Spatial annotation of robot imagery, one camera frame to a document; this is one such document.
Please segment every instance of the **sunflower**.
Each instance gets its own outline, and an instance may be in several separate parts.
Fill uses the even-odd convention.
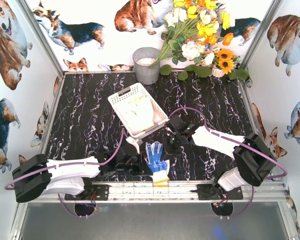
[[[231,59],[234,57],[234,53],[228,49],[221,49],[216,57],[219,59]]]
[[[225,74],[231,73],[231,70],[235,68],[235,63],[230,58],[219,58],[219,67]]]

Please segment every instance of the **gray floor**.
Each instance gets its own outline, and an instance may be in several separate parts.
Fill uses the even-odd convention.
[[[255,202],[242,216],[220,220],[209,203],[98,204],[88,220],[59,203],[30,203],[23,240],[286,240],[276,202]],[[235,203],[234,213],[246,203]],[[67,204],[73,210],[73,204]]]

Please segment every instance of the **white plastic basket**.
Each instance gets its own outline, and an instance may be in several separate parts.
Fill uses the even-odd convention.
[[[153,123],[154,125],[146,130],[140,131],[136,130],[132,122],[129,122],[125,115],[127,110],[127,104],[132,101],[136,96],[142,95],[143,97],[149,97],[153,108]],[[156,103],[148,91],[142,86],[141,83],[133,84],[111,96],[108,97],[113,110],[118,115],[119,119],[123,123],[124,127],[130,134],[132,138],[142,139],[145,136],[159,130],[168,121],[168,116],[161,109],[161,107]]]

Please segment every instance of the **tabletop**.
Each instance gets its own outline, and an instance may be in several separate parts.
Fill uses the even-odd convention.
[[[137,82],[134,72],[66,74],[46,157],[66,161],[115,150],[123,124],[108,97]],[[241,136],[253,131],[237,82],[225,78],[199,78],[194,74],[179,81],[178,72],[172,72],[145,88],[167,115],[179,107],[192,107],[206,116],[212,129]],[[180,115],[190,122],[201,120],[190,110],[180,111]],[[145,153],[146,142],[162,142],[163,134],[162,128],[143,138],[140,150]],[[168,176],[170,181],[210,180],[235,166],[232,158],[213,149],[184,145],[181,156],[170,160]],[[102,181],[151,181],[151,178],[116,172]]]

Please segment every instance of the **blue glove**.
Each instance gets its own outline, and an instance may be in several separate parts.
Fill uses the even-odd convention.
[[[152,144],[147,143],[145,149],[146,149],[146,155],[148,157],[146,160],[146,164],[148,165],[149,169],[153,173],[151,177],[153,179],[154,186],[155,187],[168,186],[167,183],[167,181],[169,180],[167,176],[168,165],[165,161],[160,161],[163,152],[162,144],[159,143],[158,141]]]

